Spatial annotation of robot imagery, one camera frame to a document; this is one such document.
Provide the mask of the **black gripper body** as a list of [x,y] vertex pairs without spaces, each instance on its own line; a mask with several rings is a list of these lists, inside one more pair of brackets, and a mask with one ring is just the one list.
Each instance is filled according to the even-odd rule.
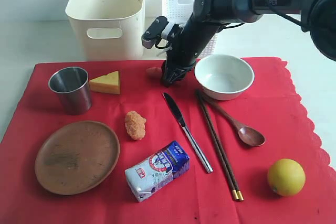
[[191,67],[222,27],[218,22],[199,21],[192,14],[172,41],[172,49],[167,53],[166,68],[173,70]]

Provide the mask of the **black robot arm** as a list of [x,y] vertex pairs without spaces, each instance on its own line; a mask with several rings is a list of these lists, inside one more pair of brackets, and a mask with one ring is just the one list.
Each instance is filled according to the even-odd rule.
[[170,39],[162,84],[182,80],[211,38],[229,24],[254,23],[264,14],[277,14],[309,32],[316,48],[335,60],[335,0],[194,0],[190,18]]

